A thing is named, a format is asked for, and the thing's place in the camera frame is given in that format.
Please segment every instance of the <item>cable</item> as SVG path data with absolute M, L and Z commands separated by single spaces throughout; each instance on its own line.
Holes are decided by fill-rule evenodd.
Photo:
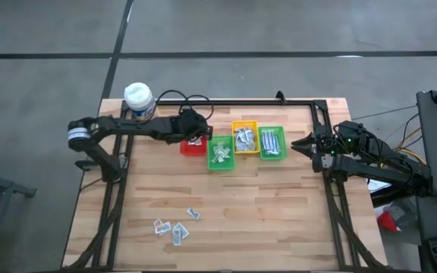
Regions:
M 410 170 L 410 176 L 409 176 L 409 178 L 401 185 L 401 188 L 399 189 L 399 190 L 403 190 L 405 187 L 406 187 L 406 185 L 414 178 L 414 168 L 413 168 L 413 166 L 409 163 L 409 162 L 406 162 L 405 160 L 402 160 L 401 158 L 396 158 L 396 157 L 394 157 L 394 156 L 392 156 L 392 155 L 386 155 L 384 158 L 393 158 L 393 159 L 397 159 L 397 160 L 400 160 L 401 161 L 401 163 L 402 163 L 402 165 L 404 165 L 404 166 L 406 166 L 406 167 L 408 167 L 409 168 L 409 170 Z
M 423 136 L 420 136 L 417 140 L 414 140 L 411 144 L 408 144 L 408 145 L 406 145 L 406 146 L 404 146 L 404 147 L 401 147 L 401 149 L 406 149 L 407 147 L 413 145 L 414 143 L 418 142 L 418 141 L 419 141 L 420 139 L 422 139 L 422 138 L 423 138 Z
M 377 116 L 377 115 L 388 114 L 388 113 L 392 113 L 392 112 L 395 112 L 395 111 L 400 111 L 400 110 L 409 109 L 409 108 L 414 108 L 414 107 L 417 107 L 417 105 L 407 106 L 407 107 L 403 107 L 403 108 L 397 108 L 397 109 L 394 109 L 394 110 L 384 111 L 384 112 L 380 112 L 380 113 L 372 114 L 372 115 L 366 115 L 366 116 L 363 116 L 363 117 L 352 118 L 352 121 L 355 121 L 355 120 L 357 120 L 357 119 L 361 119 L 361 118 L 370 118 L 370 117 L 375 117 L 375 116 Z
M 206 96 L 204 96 L 204 95 L 191 95 L 191 96 L 188 96 L 188 97 L 185 99 L 185 102 L 188 102 L 188 107 L 190 107 L 190 109 L 193 109 L 193 107 L 191 106 L 191 104 L 190 104 L 190 100 L 189 100 L 189 99 L 190 99 L 190 98 L 193 98 L 193 97 L 196 97 L 196 98 L 203 98 L 203 99 L 205 99 L 207 102 L 210 102 L 210 106 L 212 106 L 212 111 L 210 112 L 210 115 L 209 115 L 208 117 L 206 117 L 205 119 L 208 120 L 209 118 L 211 118 L 212 115 L 213 115 L 213 112 L 215 111 L 215 107 L 214 107 L 212 101 L 211 101 L 208 97 L 206 97 Z M 183 105 L 180 105 L 180 108 L 178 109 L 178 113 L 181 114 L 181 109 L 183 108 L 183 106 L 184 106 L 184 104 L 183 104 Z
M 399 131 L 399 130 L 404 126 L 404 125 L 406 125 L 406 123 L 407 123 L 407 121 L 404 122 L 403 124 L 401 124 L 401 126 L 399 126 L 397 129 L 395 129 L 394 131 L 392 131 L 392 133 L 390 133 L 390 134 L 385 138 L 384 142 L 387 142 L 387 140 L 388 140 L 390 137 L 392 137 L 392 135 L 393 135 L 395 132 Z
M 124 153 L 124 152 L 119 152 L 119 153 L 118 153 L 118 156 L 120 156 L 120 155 L 125 155 L 125 153 Z M 124 166 L 126 165 L 126 163 L 127 163 L 127 157 L 124 157 L 124 162 L 122 163 L 121 169 L 124 168 Z M 102 177 L 99 178 L 99 179 L 96 179 L 96 180 L 94 180 L 94 181 L 92 181 L 92 182 L 90 182 L 90 183 L 88 183 L 87 185 L 81 187 L 79 192 L 82 192 L 83 189 L 85 189 L 85 188 L 87 188 L 87 187 L 90 187 L 90 186 L 94 185 L 95 183 L 97 183 L 97 182 L 99 182 L 99 181 L 101 181 L 101 180 L 102 180 Z
M 338 130 L 337 130 L 338 127 L 345 127 L 345 128 L 348 128 L 348 129 L 351 129 L 351 128 L 350 128 L 350 127 L 347 127 L 347 126 L 340 125 L 340 124 L 336 124 L 336 125 L 333 127 L 333 131 L 335 132 L 335 135 L 339 138 L 339 140 L 341 140 L 341 142 L 343 143 L 343 146 L 344 146 L 344 147 L 347 147 L 347 144 L 346 144 L 346 142 L 343 140 L 343 137 L 341 137 L 340 134 L 338 133 Z
M 405 138 L 403 138 L 403 140 L 397 145 L 396 148 L 401 148 L 402 144 L 404 144 L 404 142 L 406 140 L 408 140 L 409 138 L 411 138 L 415 133 L 419 132 L 421 130 L 421 127 L 418 127 L 416 130 L 412 131 L 411 133 L 409 133 Z
M 343 148 L 343 149 L 345 150 L 346 153 L 349 153 L 347 147 L 345 147 L 343 144 L 341 144 L 340 142 L 338 142 L 338 140 L 336 140 L 336 139 L 332 139 L 331 141 L 337 143 L 341 148 Z
M 149 121 L 152 120 L 152 117 L 155 115 L 156 108 L 157 108 L 157 105 L 159 104 L 159 101 L 161 100 L 161 98 L 162 98 L 164 95 L 166 95 L 166 94 L 168 94 L 168 93 L 177 93 L 178 95 L 180 95 L 180 96 L 183 97 L 183 99 L 184 99 L 185 102 L 187 101 L 187 97 L 186 97 L 182 92 L 180 92 L 180 91 L 178 91 L 178 90 L 173 90 L 173 89 L 166 90 L 166 91 L 164 91 L 161 95 L 159 95 L 159 97 L 156 99 L 156 105 L 155 105 L 155 107 L 152 109 L 152 112 L 151 112 L 151 114 L 149 115 L 149 117 L 148 117 L 146 120 L 144 120 L 144 121 L 138 122 L 138 124 L 145 124 L 145 123 L 148 123 Z
M 418 154 L 416 154 L 415 152 L 409 150 L 409 149 L 404 149 L 404 148 L 396 148 L 394 149 L 395 152 L 403 152 L 403 153 L 407 153 L 408 155 L 413 156 L 414 158 L 417 159 L 418 162 L 420 162 L 423 165 L 427 165 L 426 161 Z
M 409 122 L 412 121 L 415 117 L 417 117 L 419 115 L 419 113 L 415 114 L 414 116 L 412 116 L 407 122 L 406 122 L 406 126 L 404 127 L 404 133 L 402 135 L 402 141 L 399 143 L 398 147 L 401 147 L 402 144 L 404 144 L 404 141 L 406 140 L 406 131 L 407 131 L 407 126 L 409 125 Z
M 210 112 L 210 115 L 206 118 L 206 120 L 211 118 L 213 115 L 213 112 L 215 111 L 215 107 L 214 107 L 213 103 L 211 103 L 210 99 L 204 95 L 185 96 L 185 94 L 183 94 L 181 91 L 170 89 L 170 90 L 164 91 L 161 95 L 159 95 L 159 97 L 156 99 L 156 106 L 152 109 L 152 112 L 149 115 L 149 117 L 145 121 L 138 122 L 138 124 L 145 124 L 145 123 L 152 120 L 152 117 L 155 115 L 157 105 L 161 101 L 161 98 L 168 93 L 177 93 L 178 95 L 183 97 L 184 101 L 183 101 L 183 104 L 180 105 L 180 108 L 178 109 L 178 113 L 181 113 L 181 110 L 182 110 L 183 106 L 185 106 L 185 105 L 190 107 L 190 109 L 193 109 L 193 107 L 191 106 L 191 103 L 190 103 L 190 98 L 193 98 L 193 97 L 200 97 L 200 98 L 203 98 L 203 99 L 207 100 L 208 102 L 210 102 L 210 105 L 212 106 L 212 111 Z
M 90 183 L 88 183 L 87 185 L 81 187 L 81 188 L 80 188 L 80 191 L 82 191 L 83 189 L 85 189 L 85 188 L 87 188 L 87 187 L 90 187 L 90 186 L 94 185 L 95 183 L 97 183 L 97 182 L 99 182 L 99 181 L 101 181 L 101 180 L 102 180 L 102 177 L 99 178 L 99 179 L 96 179 L 96 180 L 94 180 L 94 181 L 92 181 L 92 182 L 90 182 Z

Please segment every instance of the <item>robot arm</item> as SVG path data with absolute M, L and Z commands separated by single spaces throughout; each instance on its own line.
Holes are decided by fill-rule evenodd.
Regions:
M 176 116 L 157 117 L 149 121 L 129 121 L 112 116 L 82 118 L 68 124 L 68 146 L 76 152 L 85 152 L 102 169 L 104 182 L 121 179 L 121 163 L 109 155 L 99 142 L 112 134 L 149 136 L 167 144 L 202 137 L 212 138 L 212 127 L 193 109 L 184 109 Z
M 345 182 L 357 175 L 391 183 L 418 196 L 432 195 L 428 166 L 393 151 L 362 124 L 344 121 L 334 128 L 338 128 L 337 134 L 331 135 L 325 125 L 320 125 L 309 136 L 294 141 L 291 148 L 311 158 L 315 172 L 326 171 L 333 180 Z

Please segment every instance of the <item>concrete floor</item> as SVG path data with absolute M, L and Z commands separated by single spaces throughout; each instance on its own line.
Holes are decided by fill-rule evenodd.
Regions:
M 0 0 L 0 53 L 112 52 L 126 0 Z M 437 0 L 136 0 L 123 52 L 437 50 Z M 82 173 L 66 126 L 95 115 L 110 61 L 0 60 L 0 177 L 37 187 L 15 196 L 0 271 L 57 269 Z M 159 94 L 347 97 L 353 118 L 415 104 L 437 89 L 437 57 L 120 60 L 112 98 L 129 83 Z M 415 108 L 362 118 L 385 139 Z M 411 128 L 418 125 L 414 121 Z M 401 139 L 401 130 L 388 143 Z M 413 149 L 423 155 L 422 143 Z M 385 237 L 389 264 L 416 269 Z

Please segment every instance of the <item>wooden tabletop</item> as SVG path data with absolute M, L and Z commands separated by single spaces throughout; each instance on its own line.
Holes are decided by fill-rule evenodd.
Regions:
M 346 99 L 326 100 L 332 124 L 350 119 Z M 120 99 L 106 99 L 99 113 L 118 116 L 120 108 Z M 196 109 L 209 113 L 205 106 Z M 159 107 L 161 115 L 177 111 Z M 287 143 L 313 129 L 307 106 L 216 106 L 209 123 L 214 135 L 225 135 L 231 134 L 231 122 L 239 120 L 282 125 Z M 101 142 L 108 152 L 113 144 L 113 136 Z M 313 173 L 311 161 L 289 149 L 281 161 L 236 155 L 236 166 L 233 171 L 208 171 L 205 156 L 186 157 L 179 145 L 134 137 L 115 270 L 337 269 L 322 177 Z M 88 172 L 83 185 L 99 177 L 99 171 Z M 365 179 L 352 177 L 345 188 L 354 230 L 385 264 Z M 95 235 L 104 192 L 105 184 L 97 183 L 80 194 L 64 265 L 75 261 Z M 201 214 L 199 221 L 186 213 L 190 206 Z M 174 246 L 171 232 L 154 234 L 157 218 L 182 223 L 190 236 Z

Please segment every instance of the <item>green bin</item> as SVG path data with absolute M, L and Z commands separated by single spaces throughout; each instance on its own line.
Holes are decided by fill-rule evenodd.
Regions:
M 215 154 L 213 153 L 213 147 L 217 146 L 219 143 L 223 143 L 223 148 L 229 148 L 230 152 L 228 156 L 230 158 L 225 158 L 222 163 L 213 162 Z M 212 139 L 207 143 L 207 153 L 206 158 L 211 171 L 224 171 L 235 169 L 235 152 L 234 152 L 234 137 L 233 136 L 212 136 Z
M 281 148 L 281 151 L 278 155 L 268 155 L 266 153 L 266 149 L 263 145 L 263 131 L 264 130 L 272 130 L 275 137 L 278 137 L 278 144 Z M 258 128 L 259 134 L 259 144 L 261 145 L 260 156 L 262 160 L 280 160 L 287 157 L 286 153 L 286 139 L 285 139 L 285 129 L 283 126 L 263 126 Z

